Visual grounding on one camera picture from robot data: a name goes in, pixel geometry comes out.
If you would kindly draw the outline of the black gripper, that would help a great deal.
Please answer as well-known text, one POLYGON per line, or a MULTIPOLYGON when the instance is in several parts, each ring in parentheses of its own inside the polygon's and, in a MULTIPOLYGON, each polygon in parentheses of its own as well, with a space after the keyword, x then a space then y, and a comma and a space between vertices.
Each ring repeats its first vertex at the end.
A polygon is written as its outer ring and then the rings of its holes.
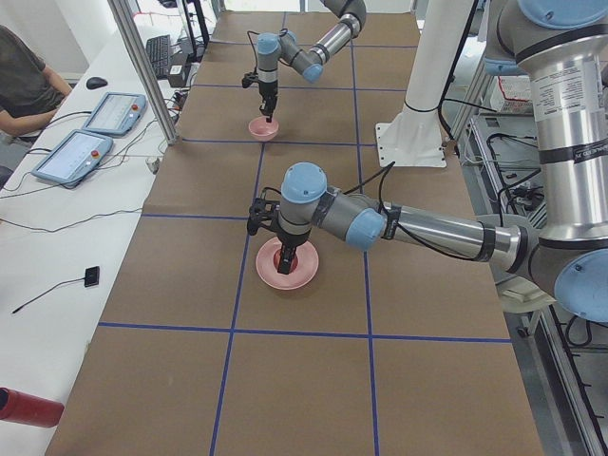
POLYGON ((296 248, 303 245, 309 238, 310 232, 302 234, 291 234, 280 231, 277 238, 281 242, 281 248, 277 251, 277 272, 282 275, 290 274, 296 267, 296 248))
POLYGON ((262 99, 260 105, 260 112, 265 123, 272 123, 275 118, 275 109, 278 99, 278 81, 273 82, 259 82, 258 91, 262 99))

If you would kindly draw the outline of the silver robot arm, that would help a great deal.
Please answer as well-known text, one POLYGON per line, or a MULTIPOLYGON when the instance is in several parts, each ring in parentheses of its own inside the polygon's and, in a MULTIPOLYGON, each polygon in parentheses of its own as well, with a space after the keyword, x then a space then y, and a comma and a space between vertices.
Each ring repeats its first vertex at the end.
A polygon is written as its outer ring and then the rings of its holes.
POLYGON ((295 34, 286 28, 278 33, 260 33, 253 43, 255 69, 245 74, 241 83, 245 88, 257 85, 261 97, 259 110, 268 123, 273 120, 278 100, 279 64, 284 63, 312 84, 322 75, 324 65, 365 26, 367 7, 363 1, 325 1, 323 5, 338 22, 310 48, 301 47, 295 34))
POLYGON ((378 239, 417 243, 440 254, 489 261, 523 276, 581 318, 607 318, 607 124, 599 52, 607 43, 603 1, 499 1, 487 47, 530 78, 546 223, 492 225, 436 215, 330 187, 309 162, 292 165, 275 210, 279 273, 313 227, 368 250, 378 239))

